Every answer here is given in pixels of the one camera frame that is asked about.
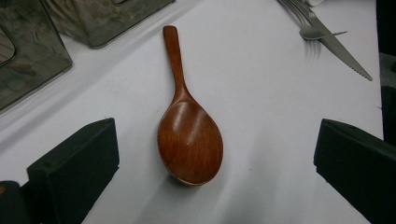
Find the spoon handle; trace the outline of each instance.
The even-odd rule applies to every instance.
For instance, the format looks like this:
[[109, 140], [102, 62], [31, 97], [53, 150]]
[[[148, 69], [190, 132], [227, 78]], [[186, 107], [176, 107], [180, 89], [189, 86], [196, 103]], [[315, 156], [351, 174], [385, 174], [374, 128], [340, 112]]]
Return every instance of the spoon handle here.
[[184, 82], [183, 66], [181, 63], [180, 45], [178, 43], [177, 28], [175, 26], [163, 27], [163, 39], [165, 40], [166, 51], [168, 53], [169, 63], [172, 67], [172, 73], [175, 79], [175, 96], [172, 104], [182, 100], [192, 98]]

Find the serrated knife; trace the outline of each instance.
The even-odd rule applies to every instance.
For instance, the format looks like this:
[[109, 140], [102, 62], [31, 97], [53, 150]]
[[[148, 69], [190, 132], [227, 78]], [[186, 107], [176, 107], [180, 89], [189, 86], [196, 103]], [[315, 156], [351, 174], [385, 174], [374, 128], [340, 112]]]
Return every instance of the serrated knife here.
[[[325, 25], [317, 18], [315, 13], [303, 2], [298, 0], [290, 0], [306, 17], [311, 25], [324, 34], [331, 34], [332, 32], [327, 29]], [[347, 51], [347, 49], [340, 43], [340, 41], [333, 35], [323, 37], [319, 40], [329, 51], [331, 51], [337, 58], [357, 73], [372, 81], [373, 78], [364, 70], [364, 68], [356, 61], [356, 59]]]

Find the spoon bowl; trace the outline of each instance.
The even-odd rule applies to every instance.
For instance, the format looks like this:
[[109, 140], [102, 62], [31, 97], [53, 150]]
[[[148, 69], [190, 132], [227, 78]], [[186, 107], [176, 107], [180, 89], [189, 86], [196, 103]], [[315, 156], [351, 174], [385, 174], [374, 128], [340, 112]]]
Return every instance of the spoon bowl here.
[[163, 27], [163, 37], [175, 78], [175, 96], [158, 129], [163, 164], [180, 182], [199, 186], [218, 173], [223, 145], [215, 121], [192, 98], [184, 82], [177, 28]]

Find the fork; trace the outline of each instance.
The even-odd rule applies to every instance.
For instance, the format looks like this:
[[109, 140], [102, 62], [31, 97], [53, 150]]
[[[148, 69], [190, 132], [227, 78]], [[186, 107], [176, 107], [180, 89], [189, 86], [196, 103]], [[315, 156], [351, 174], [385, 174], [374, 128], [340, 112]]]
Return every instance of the fork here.
[[289, 2], [288, 0], [277, 0], [277, 1], [280, 2], [290, 12], [292, 12], [294, 16], [299, 20], [301, 24], [300, 36], [305, 40], [318, 40], [330, 35], [341, 35], [347, 32], [344, 31], [334, 34], [324, 34], [322, 31], [308, 25], [305, 19], [303, 18], [303, 16], [300, 14], [300, 11], [291, 2]]

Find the glass dish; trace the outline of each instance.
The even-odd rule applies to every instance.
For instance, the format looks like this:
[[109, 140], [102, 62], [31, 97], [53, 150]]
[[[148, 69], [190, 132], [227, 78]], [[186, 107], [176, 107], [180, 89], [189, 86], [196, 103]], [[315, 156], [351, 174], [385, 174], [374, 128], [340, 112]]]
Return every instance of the glass dish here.
[[45, 0], [58, 31], [100, 48], [175, 0]]
[[72, 65], [40, 0], [0, 0], [0, 110]]

